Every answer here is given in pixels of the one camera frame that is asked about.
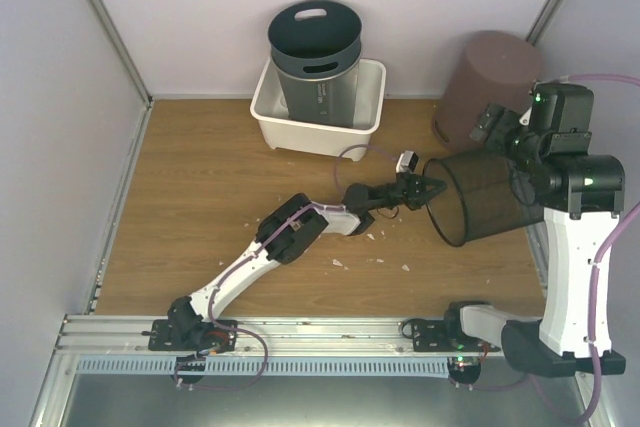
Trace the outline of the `mauve plastic bin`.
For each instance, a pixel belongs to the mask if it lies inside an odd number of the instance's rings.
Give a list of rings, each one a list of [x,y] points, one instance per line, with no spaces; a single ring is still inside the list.
[[[501,31],[481,31],[466,43],[432,118],[434,137],[451,152],[476,150],[470,134],[488,104],[524,113],[543,71],[540,51]]]

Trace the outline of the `black mesh wastebasket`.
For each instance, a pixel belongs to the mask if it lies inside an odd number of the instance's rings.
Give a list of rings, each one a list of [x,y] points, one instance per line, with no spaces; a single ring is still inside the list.
[[[528,176],[497,154],[476,150],[426,162],[423,174],[446,189],[427,204],[445,243],[466,243],[543,220]]]

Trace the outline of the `dark grey plastic bin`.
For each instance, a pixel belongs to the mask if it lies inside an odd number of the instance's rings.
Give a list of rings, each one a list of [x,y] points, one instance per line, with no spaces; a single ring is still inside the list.
[[[362,30],[359,14],[334,0],[306,0],[285,8],[267,29],[278,79],[305,84],[351,74],[361,58]]]

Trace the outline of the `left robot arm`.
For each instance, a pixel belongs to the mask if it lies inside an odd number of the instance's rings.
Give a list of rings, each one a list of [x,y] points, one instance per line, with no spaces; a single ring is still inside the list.
[[[339,205],[321,204],[298,193],[267,216],[244,252],[212,281],[171,304],[167,319],[153,328],[151,348],[225,352],[238,335],[261,337],[235,321],[221,321],[226,307],[254,282],[301,257],[323,234],[355,236],[373,223],[372,212],[406,206],[415,211],[443,193],[441,180],[400,172],[393,183],[350,185]]]

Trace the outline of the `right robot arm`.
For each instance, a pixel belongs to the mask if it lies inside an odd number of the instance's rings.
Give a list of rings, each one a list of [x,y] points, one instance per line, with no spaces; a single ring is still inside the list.
[[[607,319],[609,237],[621,226],[625,172],[611,155],[588,152],[593,92],[582,85],[536,84],[519,115],[489,105],[472,133],[530,182],[547,231],[547,295],[541,319],[487,302],[450,305],[444,343],[464,352],[477,341],[500,348],[516,371],[540,377],[577,372],[621,375]]]

